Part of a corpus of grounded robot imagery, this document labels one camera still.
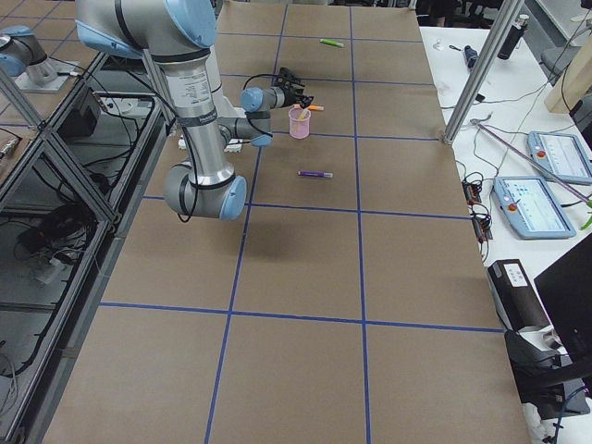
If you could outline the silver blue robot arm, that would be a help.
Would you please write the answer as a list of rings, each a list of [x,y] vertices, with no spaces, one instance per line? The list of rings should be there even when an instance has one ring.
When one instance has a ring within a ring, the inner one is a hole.
[[[80,40],[92,49],[135,59],[147,54],[163,73],[189,152],[166,176],[168,206],[179,216],[237,218],[247,181],[224,150],[233,139],[269,145],[271,110],[312,103],[302,81],[284,69],[272,86],[242,91],[243,117],[221,117],[207,71],[216,41],[215,9],[209,1],[79,1],[76,24]]]

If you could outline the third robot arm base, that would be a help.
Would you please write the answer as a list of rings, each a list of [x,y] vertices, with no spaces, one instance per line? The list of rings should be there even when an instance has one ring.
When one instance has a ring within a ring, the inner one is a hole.
[[[34,32],[16,25],[1,30],[1,69],[26,93],[57,93],[77,76],[75,62],[49,57]]]

